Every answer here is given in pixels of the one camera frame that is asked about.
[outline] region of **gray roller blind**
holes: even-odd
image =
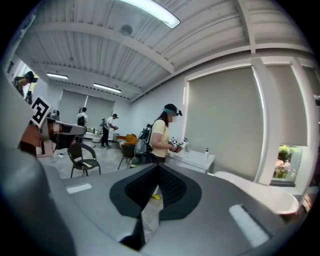
[[[79,107],[85,105],[87,95],[63,90],[61,100],[59,102],[60,120],[77,124],[77,114]]]
[[[313,68],[304,67],[306,76],[310,82],[312,92],[314,95],[320,95],[320,82],[316,75],[316,71]]]
[[[267,66],[281,98],[279,132],[281,143],[307,146],[307,119],[302,94],[290,65]]]
[[[85,107],[86,114],[88,115],[88,122],[86,126],[89,128],[98,129],[102,119],[111,116],[114,102],[102,98],[88,96]]]
[[[185,137],[191,150],[209,148],[215,155],[214,172],[254,180],[262,151],[263,112],[251,67],[189,83]]]

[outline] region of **chair seat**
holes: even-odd
[[[84,170],[90,170],[92,168],[95,168],[96,166],[99,165],[97,160],[94,159],[83,159],[83,160],[79,160],[76,162],[78,165],[80,165],[81,167],[83,167]]]

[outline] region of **yellow t-shirt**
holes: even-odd
[[[154,122],[151,130],[151,138],[150,138],[150,146],[152,147],[152,137],[154,133],[161,134],[160,141],[163,143],[168,143],[170,136],[169,136],[169,128],[166,126],[165,121],[158,119]],[[167,149],[159,149],[152,147],[152,154],[154,154],[157,157],[165,158],[167,155]]]

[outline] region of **white bathtub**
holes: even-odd
[[[214,175],[233,183],[238,188],[267,206],[275,214],[293,214],[299,209],[298,200],[287,191],[276,186],[267,186],[249,181],[225,171],[217,171]]]

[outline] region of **black chair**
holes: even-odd
[[[122,157],[120,164],[118,166],[118,170],[119,170],[120,165],[124,159],[127,163],[127,169],[129,169],[130,164],[132,162],[132,159],[135,156],[135,147],[136,147],[136,145],[121,145],[123,157]]]
[[[82,149],[88,150],[92,155],[92,159],[84,159],[82,155]],[[95,167],[99,167],[99,174],[101,174],[100,165],[97,161],[96,152],[93,150],[93,148],[83,143],[75,143],[68,148],[67,152],[73,163],[70,178],[72,178],[74,168],[76,168],[77,170],[82,170],[83,173],[85,173],[88,176],[88,170],[91,170]]]

